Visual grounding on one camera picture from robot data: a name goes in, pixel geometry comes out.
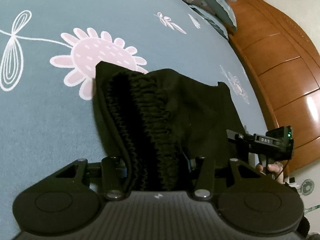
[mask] fan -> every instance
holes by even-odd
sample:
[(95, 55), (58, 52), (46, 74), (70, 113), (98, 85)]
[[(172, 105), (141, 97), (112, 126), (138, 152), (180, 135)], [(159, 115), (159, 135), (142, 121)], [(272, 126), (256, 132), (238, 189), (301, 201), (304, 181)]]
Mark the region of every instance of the fan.
[(301, 193), (304, 196), (310, 195), (315, 188), (315, 183), (313, 182), (312, 179), (306, 179), (298, 188), (298, 192)]

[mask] black mechanical device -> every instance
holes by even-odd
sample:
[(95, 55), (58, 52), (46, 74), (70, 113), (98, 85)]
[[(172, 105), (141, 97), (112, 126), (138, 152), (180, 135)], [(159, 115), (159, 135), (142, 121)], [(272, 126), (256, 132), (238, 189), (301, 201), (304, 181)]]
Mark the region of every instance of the black mechanical device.
[[(214, 158), (188, 160), (190, 191), (124, 192), (121, 159), (78, 159), (17, 196), (13, 215), (21, 233), (15, 239), (302, 239), (296, 232), (304, 212), (299, 195), (246, 161), (249, 152), (269, 162), (290, 160), (292, 128), (227, 135), (237, 156), (225, 167)], [(94, 178), (101, 180), (101, 193), (89, 188)]]

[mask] person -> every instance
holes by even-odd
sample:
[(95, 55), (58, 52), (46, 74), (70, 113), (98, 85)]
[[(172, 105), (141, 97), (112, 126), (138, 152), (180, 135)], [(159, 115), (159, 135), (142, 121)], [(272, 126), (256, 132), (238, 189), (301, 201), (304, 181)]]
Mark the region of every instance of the person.
[[(259, 172), (263, 173), (263, 166), (260, 163), (256, 166), (256, 169)], [(274, 164), (269, 164), (267, 166), (267, 169), (268, 169), (268, 171), (270, 171), (271, 173), (274, 174), (274, 176), (276, 178), (276, 181), (278, 183), (283, 184), (286, 187), (290, 187), (289, 184), (284, 181), (284, 174), (282, 172), (283, 171), (282, 163), (275, 162)], [(298, 191), (297, 191), (297, 189), (295, 187), (290, 187), (290, 188), (298, 194)], [(299, 224), (299, 226), (297, 228), (297, 232), (301, 236), (306, 238), (308, 236), (309, 230), (310, 230), (310, 223), (309, 223), (308, 219), (305, 216), (303, 216), (301, 221), (300, 221), (300, 224)]]

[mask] blue bed sheet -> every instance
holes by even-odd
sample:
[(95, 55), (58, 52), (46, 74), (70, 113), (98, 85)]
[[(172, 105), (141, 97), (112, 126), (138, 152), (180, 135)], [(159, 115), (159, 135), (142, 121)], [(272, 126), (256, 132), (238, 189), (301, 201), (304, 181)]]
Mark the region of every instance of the blue bed sheet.
[(100, 60), (225, 82), (248, 132), (267, 130), (227, 40), (181, 0), (0, 0), (0, 15), (1, 239), (19, 231), (12, 202), (22, 190), (108, 154), (92, 109)]

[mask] white wall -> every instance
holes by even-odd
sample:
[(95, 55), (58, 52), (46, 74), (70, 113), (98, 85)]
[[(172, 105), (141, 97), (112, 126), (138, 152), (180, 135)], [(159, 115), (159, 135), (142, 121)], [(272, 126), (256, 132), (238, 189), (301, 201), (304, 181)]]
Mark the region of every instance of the white wall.
[[(320, 0), (265, 0), (293, 19), (309, 36), (320, 51)], [(302, 196), (306, 208), (320, 204), (320, 160), (292, 172), (291, 177), (301, 184), (305, 179), (315, 182), (315, 189), (309, 196)], [(306, 215), (310, 232), (320, 232), (320, 209)]]

